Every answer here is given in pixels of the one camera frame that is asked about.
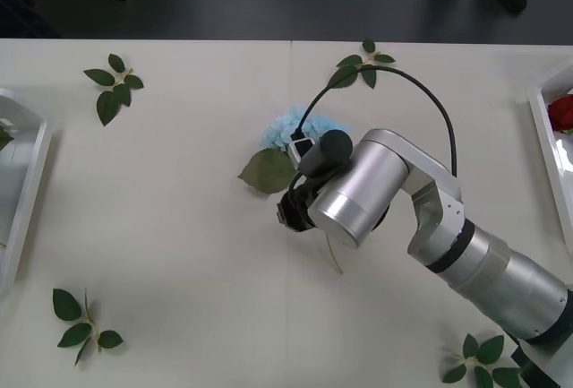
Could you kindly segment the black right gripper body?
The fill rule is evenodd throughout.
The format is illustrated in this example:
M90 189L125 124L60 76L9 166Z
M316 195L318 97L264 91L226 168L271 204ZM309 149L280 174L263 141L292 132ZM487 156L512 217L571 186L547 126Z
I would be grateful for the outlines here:
M277 204L279 223L295 232L304 232L315 228L308 211L323 186L323 181L320 178L308 179L301 185L297 185L301 178L302 176L293 178Z

